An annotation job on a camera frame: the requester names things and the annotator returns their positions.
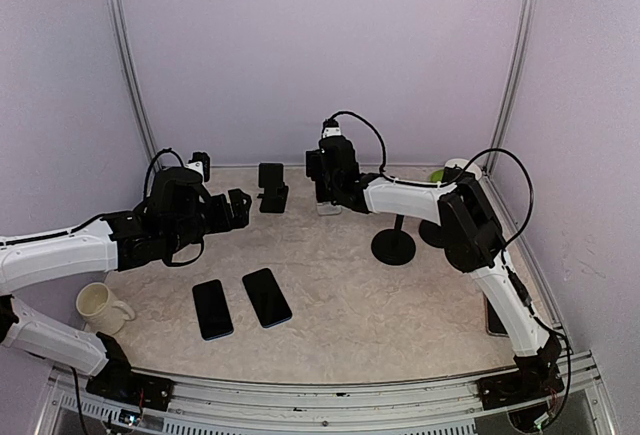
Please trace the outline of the black folding phone stand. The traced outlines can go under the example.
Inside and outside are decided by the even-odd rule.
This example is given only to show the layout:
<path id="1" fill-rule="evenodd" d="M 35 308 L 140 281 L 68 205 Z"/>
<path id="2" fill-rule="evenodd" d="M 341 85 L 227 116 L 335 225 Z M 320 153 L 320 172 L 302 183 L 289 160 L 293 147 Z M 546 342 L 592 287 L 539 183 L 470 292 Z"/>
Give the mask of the black folding phone stand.
<path id="1" fill-rule="evenodd" d="M 282 163 L 260 163 L 258 186 L 263 190 L 258 195 L 261 213 L 282 214 L 285 212 L 289 187 L 284 182 Z"/>

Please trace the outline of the white folding phone stand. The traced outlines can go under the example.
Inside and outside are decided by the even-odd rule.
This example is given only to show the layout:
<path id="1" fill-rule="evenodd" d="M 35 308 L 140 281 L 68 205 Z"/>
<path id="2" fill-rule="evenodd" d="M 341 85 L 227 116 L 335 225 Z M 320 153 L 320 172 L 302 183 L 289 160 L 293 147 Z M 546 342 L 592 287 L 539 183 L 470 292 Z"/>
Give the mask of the white folding phone stand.
<path id="1" fill-rule="evenodd" d="M 342 212 L 342 207 L 332 201 L 317 202 L 316 211 L 319 216 L 334 216 Z"/>

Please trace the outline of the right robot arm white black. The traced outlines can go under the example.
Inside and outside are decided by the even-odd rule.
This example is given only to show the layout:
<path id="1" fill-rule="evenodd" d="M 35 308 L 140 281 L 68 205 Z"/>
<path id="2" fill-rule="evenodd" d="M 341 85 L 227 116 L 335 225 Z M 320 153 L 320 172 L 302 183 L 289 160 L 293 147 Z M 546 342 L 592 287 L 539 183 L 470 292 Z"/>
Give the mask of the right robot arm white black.
<path id="1" fill-rule="evenodd" d="M 318 147 L 306 154 L 316 200 L 358 213 L 388 213 L 430 222 L 440 229 L 447 261 L 480 287 L 509 336 L 518 370 L 511 388 L 535 397 L 551 379 L 567 343 L 540 319 L 508 252 L 509 240 L 475 175 L 466 167 L 451 179 L 426 183 L 361 171 L 351 141 L 335 115 L 325 119 Z"/>

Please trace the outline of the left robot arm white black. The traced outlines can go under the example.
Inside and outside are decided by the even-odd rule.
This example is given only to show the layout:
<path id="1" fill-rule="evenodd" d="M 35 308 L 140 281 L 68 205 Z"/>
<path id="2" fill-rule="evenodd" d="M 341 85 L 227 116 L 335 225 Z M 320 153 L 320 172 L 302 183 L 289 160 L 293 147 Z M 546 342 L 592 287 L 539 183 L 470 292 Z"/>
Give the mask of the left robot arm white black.
<path id="1" fill-rule="evenodd" d="M 121 400 L 140 389 L 137 373 L 115 339 L 82 332 L 19 300 L 17 290 L 77 274 L 128 271 L 173 257 L 209 234 L 249 223 L 251 197 L 240 189 L 211 194 L 209 158 L 145 175 L 141 202 L 131 210 L 98 214 L 70 228 L 1 240 L 1 344 L 95 377 Z"/>

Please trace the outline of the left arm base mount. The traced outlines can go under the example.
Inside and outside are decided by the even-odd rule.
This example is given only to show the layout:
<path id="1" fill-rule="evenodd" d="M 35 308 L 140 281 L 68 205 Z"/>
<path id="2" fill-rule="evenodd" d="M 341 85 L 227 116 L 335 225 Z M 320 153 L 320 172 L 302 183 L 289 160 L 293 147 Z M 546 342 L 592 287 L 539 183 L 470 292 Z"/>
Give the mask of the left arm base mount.
<path id="1" fill-rule="evenodd" d="M 166 412 L 174 382 L 134 371 L 123 349 L 112 336 L 98 332 L 97 337 L 106 350 L 107 364 L 97 375 L 89 377 L 86 391 L 142 409 Z"/>

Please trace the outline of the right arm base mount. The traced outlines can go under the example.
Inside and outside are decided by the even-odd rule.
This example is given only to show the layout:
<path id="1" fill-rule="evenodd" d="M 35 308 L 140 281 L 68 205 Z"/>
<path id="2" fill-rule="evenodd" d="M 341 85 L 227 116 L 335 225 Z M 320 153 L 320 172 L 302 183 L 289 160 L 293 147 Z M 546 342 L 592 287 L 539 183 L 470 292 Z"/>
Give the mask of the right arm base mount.
<path id="1" fill-rule="evenodd" d="M 551 334 L 534 356 L 515 356 L 516 371 L 483 377 L 477 386 L 482 407 L 492 410 L 550 396 L 565 388 L 557 365 L 561 343 Z"/>

